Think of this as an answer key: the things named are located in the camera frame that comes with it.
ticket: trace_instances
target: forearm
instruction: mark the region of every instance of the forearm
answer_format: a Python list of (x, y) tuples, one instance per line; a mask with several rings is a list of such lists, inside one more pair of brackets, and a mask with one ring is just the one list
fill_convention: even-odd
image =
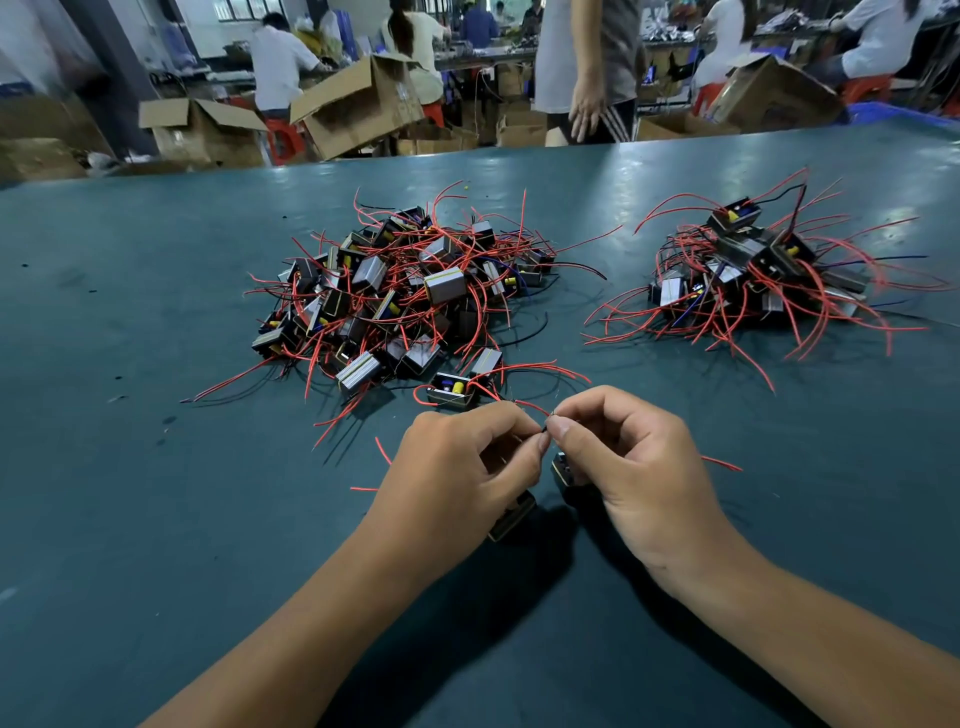
[(755, 551), (681, 599), (834, 728), (960, 724), (960, 661)]
[(570, 30), (573, 52), (577, 57), (577, 73), (583, 78), (603, 71), (600, 47), (600, 17), (603, 0), (572, 0)]
[(312, 726), (420, 589), (354, 533), (259, 629), (144, 723)]

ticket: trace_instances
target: black hair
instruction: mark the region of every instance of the black hair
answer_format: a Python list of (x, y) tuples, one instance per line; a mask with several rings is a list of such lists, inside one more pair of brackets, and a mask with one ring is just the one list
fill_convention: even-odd
[(268, 12), (263, 16), (263, 24), (276, 28), (279, 31), (290, 31), (290, 23), (279, 12)]
[(756, 0), (741, 0), (743, 3), (743, 35), (741, 43), (746, 43), (756, 33)]
[(390, 19), (387, 30), (394, 37), (396, 49), (404, 56), (414, 55), (414, 24), (404, 12), (413, 9), (413, 0), (390, 0)]

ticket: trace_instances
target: green work table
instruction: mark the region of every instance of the green work table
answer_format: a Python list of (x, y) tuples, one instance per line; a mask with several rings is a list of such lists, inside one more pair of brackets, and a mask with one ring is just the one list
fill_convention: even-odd
[[(807, 217), (848, 212), (876, 255), (957, 279), (960, 142), (911, 121), (619, 146), (481, 150), (242, 172), (48, 182), (0, 190), (0, 715), (10, 726), (130, 726), (268, 617), (363, 518), (421, 408), (374, 391), (313, 450), (339, 411), (327, 383), (243, 380), (216, 406), (179, 401), (257, 361), (267, 299), (290, 236), (356, 227), (373, 206), (424, 204), (464, 180), (468, 204), (524, 220), (559, 245), (622, 224), (561, 259), (545, 294), (517, 302), (508, 363), (557, 359), (687, 419), (724, 509), (781, 566), (954, 653), (960, 651), (960, 330), (898, 334), (833, 323), (804, 362), (787, 332), (729, 351), (684, 340), (584, 347), (601, 302), (643, 285), (677, 224), (633, 236), (664, 198), (730, 202), (808, 165), (811, 191), (845, 193)], [(761, 223), (789, 211), (773, 205)], [(879, 293), (874, 302), (906, 298)], [(900, 308), (960, 321), (956, 292)], [(897, 319), (905, 325), (915, 320)], [(598, 332), (601, 328), (588, 328)], [(551, 409), (573, 390), (511, 374), (514, 397)], [(595, 504), (568, 508), (547, 469), (540, 508), (485, 544), (374, 646), (334, 700), (336, 726), (816, 725), (789, 693), (624, 558)]]

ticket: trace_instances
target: open cardboard box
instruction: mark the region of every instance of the open cardboard box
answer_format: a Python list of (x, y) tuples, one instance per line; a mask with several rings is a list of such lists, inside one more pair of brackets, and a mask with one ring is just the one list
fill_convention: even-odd
[(160, 156), (219, 167), (262, 167), (254, 132), (267, 127), (249, 109), (204, 99), (162, 99), (140, 104), (140, 128), (154, 133)]
[(812, 76), (769, 54), (733, 61), (733, 72), (707, 117), (742, 132), (774, 132), (832, 124), (846, 113), (840, 98)]
[(290, 105), (321, 159), (333, 159), (423, 118), (406, 56), (365, 56), (308, 88)]

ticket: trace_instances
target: ponytail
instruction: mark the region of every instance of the ponytail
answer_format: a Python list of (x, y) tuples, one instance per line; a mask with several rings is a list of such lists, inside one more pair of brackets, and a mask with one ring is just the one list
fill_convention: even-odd
[(411, 5), (410, 0), (390, 0), (390, 10), (393, 12), (387, 20), (387, 30), (394, 38), (394, 45), (404, 56), (414, 55), (414, 24), (404, 14)]
[[(743, 4), (743, 36), (741, 43), (746, 43), (756, 33), (756, 0), (740, 0)], [(919, 0), (903, 0), (905, 3), (919, 2)]]

